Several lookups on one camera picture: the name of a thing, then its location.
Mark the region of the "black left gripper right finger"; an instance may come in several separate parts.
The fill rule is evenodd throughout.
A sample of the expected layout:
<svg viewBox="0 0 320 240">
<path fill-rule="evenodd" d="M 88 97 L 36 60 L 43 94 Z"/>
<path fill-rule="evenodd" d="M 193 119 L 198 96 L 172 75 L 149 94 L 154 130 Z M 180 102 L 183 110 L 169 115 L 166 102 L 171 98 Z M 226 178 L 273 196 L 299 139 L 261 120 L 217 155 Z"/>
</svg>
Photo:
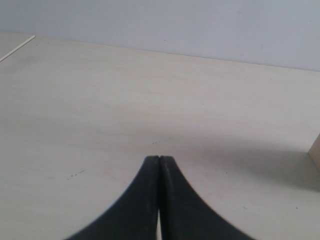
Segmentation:
<svg viewBox="0 0 320 240">
<path fill-rule="evenodd" d="M 196 193 L 175 159 L 160 157 L 158 209 L 163 240 L 251 240 Z"/>
</svg>

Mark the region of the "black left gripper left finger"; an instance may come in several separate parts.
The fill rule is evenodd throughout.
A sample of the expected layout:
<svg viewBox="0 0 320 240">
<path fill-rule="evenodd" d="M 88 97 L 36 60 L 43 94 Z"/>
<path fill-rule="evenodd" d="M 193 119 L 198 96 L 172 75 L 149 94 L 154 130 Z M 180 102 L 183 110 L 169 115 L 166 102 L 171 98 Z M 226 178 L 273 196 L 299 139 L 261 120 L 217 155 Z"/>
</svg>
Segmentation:
<svg viewBox="0 0 320 240">
<path fill-rule="evenodd" d="M 69 240 L 155 240 L 160 158 L 148 156 L 125 192 Z"/>
</svg>

